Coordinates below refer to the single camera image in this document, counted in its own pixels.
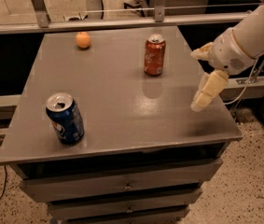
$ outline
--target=coca-cola can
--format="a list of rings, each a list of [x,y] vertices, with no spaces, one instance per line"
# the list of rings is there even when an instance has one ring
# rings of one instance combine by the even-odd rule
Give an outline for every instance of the coca-cola can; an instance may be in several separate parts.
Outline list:
[[[145,44],[144,71],[151,76],[162,73],[166,41],[160,34],[151,35]]]

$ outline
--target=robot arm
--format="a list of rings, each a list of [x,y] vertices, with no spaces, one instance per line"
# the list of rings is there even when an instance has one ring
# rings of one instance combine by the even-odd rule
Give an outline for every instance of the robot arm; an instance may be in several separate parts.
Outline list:
[[[264,5],[259,6],[235,27],[227,29],[213,43],[195,49],[191,56],[205,60],[215,71],[201,79],[191,109],[201,111],[228,83],[229,75],[238,75],[264,54]]]

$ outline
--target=pepsi can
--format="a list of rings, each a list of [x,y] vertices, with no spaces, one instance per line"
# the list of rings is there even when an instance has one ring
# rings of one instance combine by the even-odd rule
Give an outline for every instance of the pepsi can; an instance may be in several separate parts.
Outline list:
[[[73,97],[68,93],[55,93],[47,99],[46,112],[60,142],[72,145],[84,134],[81,114]]]

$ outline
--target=terrazzo floor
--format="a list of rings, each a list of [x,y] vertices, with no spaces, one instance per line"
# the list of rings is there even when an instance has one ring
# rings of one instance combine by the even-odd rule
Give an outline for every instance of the terrazzo floor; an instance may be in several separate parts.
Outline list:
[[[232,142],[223,165],[178,224],[264,224],[264,126],[248,107],[237,114],[243,140]],[[50,223],[46,205],[35,203],[19,188],[20,179],[7,167],[7,188],[0,200],[0,224]],[[0,194],[4,183],[0,166]]]

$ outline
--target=orange ball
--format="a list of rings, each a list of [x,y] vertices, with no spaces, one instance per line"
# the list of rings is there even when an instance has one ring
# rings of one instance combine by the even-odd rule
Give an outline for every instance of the orange ball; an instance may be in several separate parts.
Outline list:
[[[77,33],[76,34],[76,44],[82,49],[87,49],[91,44],[91,39],[88,33],[86,32]]]

